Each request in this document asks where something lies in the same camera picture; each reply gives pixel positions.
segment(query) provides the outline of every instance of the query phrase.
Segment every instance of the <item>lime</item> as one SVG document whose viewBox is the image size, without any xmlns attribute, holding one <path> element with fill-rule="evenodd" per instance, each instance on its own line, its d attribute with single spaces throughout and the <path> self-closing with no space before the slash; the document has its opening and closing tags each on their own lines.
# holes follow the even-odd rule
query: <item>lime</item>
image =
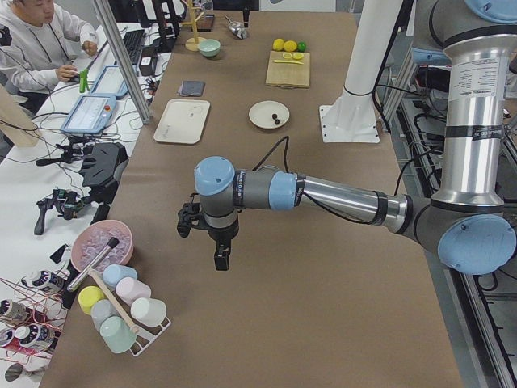
<svg viewBox="0 0 517 388">
<path fill-rule="evenodd" d="M 273 41 L 273 50 L 282 51 L 284 49 L 284 40 L 283 39 L 275 39 Z"/>
<path fill-rule="evenodd" d="M 288 53 L 292 53 L 293 51 L 296 51 L 296 47 L 298 47 L 298 44 L 294 40 L 288 40 L 284 44 L 284 50 Z"/>
<path fill-rule="evenodd" d="M 307 44 L 305 42 L 298 42 L 298 51 L 300 53 L 304 53 L 307 49 Z"/>
</svg>

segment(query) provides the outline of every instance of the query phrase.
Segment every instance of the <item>keyboard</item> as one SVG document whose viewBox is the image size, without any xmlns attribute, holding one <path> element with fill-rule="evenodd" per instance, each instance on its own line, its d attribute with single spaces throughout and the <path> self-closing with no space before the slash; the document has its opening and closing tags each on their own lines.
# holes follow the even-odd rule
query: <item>keyboard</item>
<svg viewBox="0 0 517 388">
<path fill-rule="evenodd" d="M 123 38 L 124 46 L 126 46 L 126 50 L 128 50 L 129 59 L 131 59 L 132 64 L 136 66 L 138 66 L 142 54 L 144 32 L 144 30 L 128 31 Z"/>
</svg>

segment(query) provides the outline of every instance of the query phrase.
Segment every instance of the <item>label on robot arm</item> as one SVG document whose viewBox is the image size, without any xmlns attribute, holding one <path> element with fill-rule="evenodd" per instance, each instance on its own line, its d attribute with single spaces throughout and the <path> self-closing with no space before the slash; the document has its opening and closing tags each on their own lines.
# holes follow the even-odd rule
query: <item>label on robot arm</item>
<svg viewBox="0 0 517 388">
<path fill-rule="evenodd" d="M 456 99 L 472 99 L 476 97 L 504 98 L 505 77 L 499 77 L 501 58 L 486 58 L 463 62 L 451 69 L 449 101 Z"/>
</svg>

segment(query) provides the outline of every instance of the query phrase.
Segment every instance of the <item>wooden cutting board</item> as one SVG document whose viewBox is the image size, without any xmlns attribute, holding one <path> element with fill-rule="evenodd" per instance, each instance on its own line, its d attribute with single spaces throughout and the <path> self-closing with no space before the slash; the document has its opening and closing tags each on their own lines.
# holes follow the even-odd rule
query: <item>wooden cutting board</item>
<svg viewBox="0 0 517 388">
<path fill-rule="evenodd" d="M 288 87 L 309 87 L 310 86 L 310 54 L 304 53 L 300 59 L 303 65 L 294 63 L 274 63 L 275 59 L 284 60 L 283 52 L 271 51 L 267 65 L 266 85 L 288 86 Z"/>
</svg>

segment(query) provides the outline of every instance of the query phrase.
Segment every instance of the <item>yellow cup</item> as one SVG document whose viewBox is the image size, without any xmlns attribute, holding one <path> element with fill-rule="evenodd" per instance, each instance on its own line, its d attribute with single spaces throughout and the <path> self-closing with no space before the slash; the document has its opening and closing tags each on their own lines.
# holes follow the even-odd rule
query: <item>yellow cup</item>
<svg viewBox="0 0 517 388">
<path fill-rule="evenodd" d="M 82 312 L 90 315 L 91 308 L 102 299 L 106 299 L 106 295 L 104 295 L 99 287 L 95 285 L 85 287 L 79 293 L 79 305 L 81 306 Z"/>
</svg>

